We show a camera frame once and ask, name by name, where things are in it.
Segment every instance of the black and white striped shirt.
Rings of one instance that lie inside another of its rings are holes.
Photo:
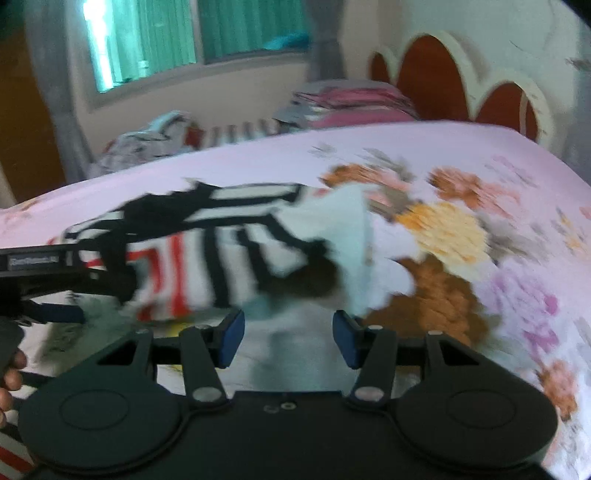
[[[146,195],[63,232],[88,267],[126,272],[138,289],[140,320],[242,305],[273,277],[284,277],[322,252],[322,238],[302,240],[277,219],[317,189],[300,184],[220,188]]]

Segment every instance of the wall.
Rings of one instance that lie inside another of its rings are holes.
[[[2,166],[0,166],[0,209],[16,204],[10,185],[8,184]]]
[[[573,119],[582,22],[560,0],[380,0],[379,39],[401,54],[415,33],[446,30],[465,48],[480,77],[490,69],[527,74],[548,97],[560,155]]]
[[[370,53],[378,45],[378,0],[346,0],[341,42],[347,73],[366,77]],[[161,113],[189,111],[202,128],[271,117],[306,81],[306,62],[258,67],[189,80],[91,111],[83,91],[69,25],[70,68],[76,114],[91,149],[98,153],[117,135],[145,125]]]

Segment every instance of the screw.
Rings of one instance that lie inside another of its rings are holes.
[[[281,408],[283,408],[283,410],[295,410],[297,405],[292,401],[286,401],[281,404]]]
[[[192,396],[202,403],[212,403],[221,398],[222,392],[216,387],[200,387],[193,390]]]
[[[278,413],[279,412],[279,407],[275,406],[275,405],[265,405],[262,410],[265,413]]]
[[[361,401],[379,402],[384,397],[384,391],[378,387],[360,387],[355,390],[355,397]]]

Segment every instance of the round disc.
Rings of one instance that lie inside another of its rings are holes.
[[[411,444],[459,469],[541,460],[557,427],[542,393],[512,375],[482,375],[474,367],[427,378],[400,398],[395,417]]]
[[[88,378],[57,378],[23,404],[21,436],[43,462],[117,469],[149,456],[175,432],[180,409],[162,386],[121,367],[84,373]]]

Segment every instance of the wooden headboard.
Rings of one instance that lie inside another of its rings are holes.
[[[369,75],[396,85],[423,120],[501,125],[544,148],[553,139],[553,117],[538,86],[507,69],[479,79],[462,46],[447,32],[416,35],[401,58],[380,47],[370,58]]]

